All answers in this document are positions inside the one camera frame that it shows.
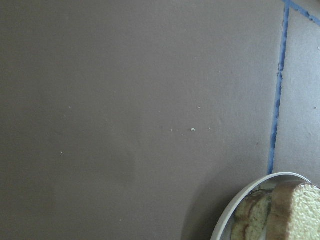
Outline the bread slice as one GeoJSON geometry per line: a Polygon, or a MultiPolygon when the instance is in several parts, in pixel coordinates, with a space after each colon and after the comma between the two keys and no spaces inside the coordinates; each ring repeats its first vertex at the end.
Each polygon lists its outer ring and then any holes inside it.
{"type": "Polygon", "coordinates": [[[272,191],[267,240],[318,240],[320,188],[302,181],[279,183],[272,191]]]}
{"type": "Polygon", "coordinates": [[[232,240],[258,240],[262,236],[270,212],[270,192],[247,195],[235,210],[231,228],[232,240]]]}

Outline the white round plate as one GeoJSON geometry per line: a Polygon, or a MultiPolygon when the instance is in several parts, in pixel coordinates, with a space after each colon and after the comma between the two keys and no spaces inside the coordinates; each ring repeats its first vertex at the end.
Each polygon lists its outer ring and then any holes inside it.
{"type": "MultiPolygon", "coordinates": [[[[256,180],[255,182],[246,186],[243,190],[241,190],[228,204],[221,217],[219,218],[211,239],[213,240],[231,240],[231,231],[232,226],[235,222],[235,211],[239,206],[241,201],[248,195],[256,193],[256,192],[270,192],[272,197],[272,192],[274,188],[283,182],[287,181],[300,181],[303,183],[311,183],[307,178],[293,172],[278,172],[268,176],[265,176],[261,179],[256,180]]],[[[271,212],[272,199],[270,204],[269,214],[271,212]]],[[[265,228],[262,232],[262,235],[259,240],[267,240],[267,221],[265,228]]]]}

